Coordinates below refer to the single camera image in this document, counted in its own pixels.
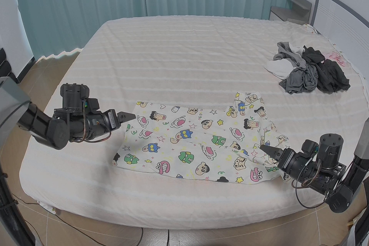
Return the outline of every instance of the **headboard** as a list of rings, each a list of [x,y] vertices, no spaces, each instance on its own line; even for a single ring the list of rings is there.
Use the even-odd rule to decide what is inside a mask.
[[[311,25],[369,78],[369,22],[339,0],[316,0]]]

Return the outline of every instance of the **fitted sheet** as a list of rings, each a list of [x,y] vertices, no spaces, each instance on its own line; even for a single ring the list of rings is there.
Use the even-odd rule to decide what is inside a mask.
[[[108,21],[94,34],[62,79],[83,83],[100,109],[132,112],[136,101],[204,109],[224,108],[239,90],[260,92],[268,118],[295,150],[327,132],[344,138],[349,164],[369,115],[359,75],[347,63],[347,92],[285,93],[264,64],[289,41],[334,50],[322,35],[290,22],[169,16]],[[59,87],[45,112],[62,105]],[[162,229],[240,226],[302,210],[280,177],[256,185],[165,177],[117,169],[111,161],[125,128],[108,141],[68,143],[54,150],[30,139],[20,169],[26,194],[59,209],[102,221]],[[306,205],[322,196],[299,190]]]

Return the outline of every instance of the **tile floor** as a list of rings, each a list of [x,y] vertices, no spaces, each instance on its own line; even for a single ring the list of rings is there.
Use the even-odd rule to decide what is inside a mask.
[[[58,59],[41,60],[25,76],[20,87],[30,95],[32,101],[40,109],[45,109],[57,85],[77,55],[78,52]],[[9,176],[7,181],[12,193],[26,202],[34,202],[23,192],[19,182],[19,169],[29,138],[28,133],[14,128],[4,147],[0,150],[0,162],[3,170]],[[366,205],[367,201],[362,187],[353,204],[342,214],[334,214],[329,207],[322,205],[317,209],[307,209],[288,216],[237,228],[172,230],[170,231],[169,245],[318,246],[326,244],[332,246],[342,240],[348,231],[347,222],[357,216]],[[20,202],[18,207],[23,217],[35,227],[45,246],[97,245],[38,205],[25,205]],[[141,236],[140,228],[95,221],[65,211],[61,212],[59,216],[107,246],[136,245]],[[144,229],[140,245],[165,246],[167,233],[167,230]],[[0,245],[13,246],[1,224]]]

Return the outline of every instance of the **nightstand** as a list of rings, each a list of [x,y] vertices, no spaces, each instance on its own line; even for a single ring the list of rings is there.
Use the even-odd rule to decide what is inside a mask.
[[[287,0],[292,3],[292,9],[272,6],[270,21],[289,21],[303,25],[309,22],[311,3],[307,0]]]

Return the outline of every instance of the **clothing pile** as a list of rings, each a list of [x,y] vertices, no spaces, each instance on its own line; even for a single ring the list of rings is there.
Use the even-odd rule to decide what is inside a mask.
[[[279,83],[286,92],[310,92],[318,88],[333,93],[350,88],[349,79],[337,62],[312,47],[295,47],[289,42],[278,42],[278,53],[264,66],[282,79]]]

